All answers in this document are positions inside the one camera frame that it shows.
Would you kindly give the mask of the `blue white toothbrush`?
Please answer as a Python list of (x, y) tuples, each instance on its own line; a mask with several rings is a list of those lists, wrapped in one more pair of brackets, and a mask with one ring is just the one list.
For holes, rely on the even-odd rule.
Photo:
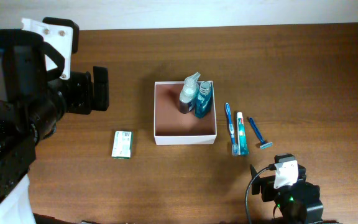
[(231, 146), (232, 155), (237, 156), (239, 153), (239, 148), (238, 148), (238, 145), (235, 140), (234, 126), (233, 126), (233, 122), (232, 122), (231, 108), (229, 106), (229, 103), (225, 103), (225, 112), (226, 112), (226, 117), (227, 117), (227, 123), (228, 123), (231, 143), (232, 143), (232, 146)]

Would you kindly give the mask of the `teal toothpaste tube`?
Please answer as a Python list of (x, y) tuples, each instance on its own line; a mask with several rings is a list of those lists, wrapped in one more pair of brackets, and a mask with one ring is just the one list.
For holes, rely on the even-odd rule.
[(246, 156), (249, 155), (249, 150), (247, 147), (246, 131), (244, 126), (244, 117), (242, 112), (237, 112), (236, 114), (237, 122), (237, 137), (239, 145), (239, 155)]

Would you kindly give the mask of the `clear blue spray bottle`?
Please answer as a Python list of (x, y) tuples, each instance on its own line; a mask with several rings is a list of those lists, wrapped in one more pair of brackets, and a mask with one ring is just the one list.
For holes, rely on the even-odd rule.
[(186, 77), (184, 80), (183, 88), (180, 93), (180, 112), (187, 114), (192, 111), (196, 106), (196, 97), (199, 91), (198, 79), (201, 76), (199, 72)]

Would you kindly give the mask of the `teal mouthwash bottle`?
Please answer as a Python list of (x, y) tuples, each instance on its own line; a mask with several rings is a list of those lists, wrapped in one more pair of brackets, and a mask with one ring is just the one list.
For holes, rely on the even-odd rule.
[(196, 99), (195, 116), (199, 119), (204, 118), (211, 109), (211, 96), (213, 86), (209, 81), (202, 82)]

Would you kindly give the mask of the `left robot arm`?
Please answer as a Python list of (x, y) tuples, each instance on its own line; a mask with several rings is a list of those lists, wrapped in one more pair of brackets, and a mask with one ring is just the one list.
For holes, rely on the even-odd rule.
[(29, 168), (35, 148), (66, 113), (109, 107), (105, 67), (62, 79), (63, 55), (31, 31), (0, 29), (0, 223), (51, 222), (30, 207)]

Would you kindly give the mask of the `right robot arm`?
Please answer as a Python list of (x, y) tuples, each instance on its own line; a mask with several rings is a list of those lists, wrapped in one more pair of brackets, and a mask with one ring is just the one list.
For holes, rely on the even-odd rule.
[(298, 178), (291, 186), (279, 189), (273, 187), (275, 176), (260, 177), (263, 168), (256, 171), (250, 166), (251, 181), (246, 193), (261, 195), (263, 202), (274, 202), (282, 217), (273, 218), (276, 223), (322, 223), (323, 203), (320, 200), (320, 187), (306, 181), (306, 168), (298, 166)]

